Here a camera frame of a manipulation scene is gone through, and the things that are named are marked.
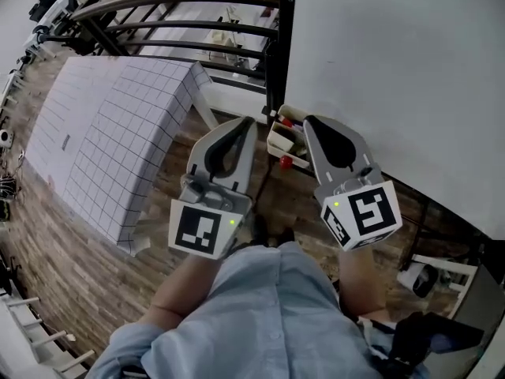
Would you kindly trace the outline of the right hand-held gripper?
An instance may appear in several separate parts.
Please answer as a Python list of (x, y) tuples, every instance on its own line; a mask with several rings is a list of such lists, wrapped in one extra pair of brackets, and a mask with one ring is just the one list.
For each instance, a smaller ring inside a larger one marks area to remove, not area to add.
[(395, 233), (402, 226), (395, 188), (374, 167), (365, 139), (324, 116), (307, 116), (303, 128), (320, 218), (339, 248), (357, 250)]

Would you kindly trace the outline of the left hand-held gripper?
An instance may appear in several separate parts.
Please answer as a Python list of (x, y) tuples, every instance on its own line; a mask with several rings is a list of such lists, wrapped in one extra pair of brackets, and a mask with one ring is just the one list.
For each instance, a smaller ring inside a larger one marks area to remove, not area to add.
[[(258, 129), (251, 117), (214, 128), (191, 151), (181, 195), (170, 205), (168, 246), (212, 260), (225, 257), (253, 205), (246, 195)], [(231, 189), (209, 181), (232, 181)]]

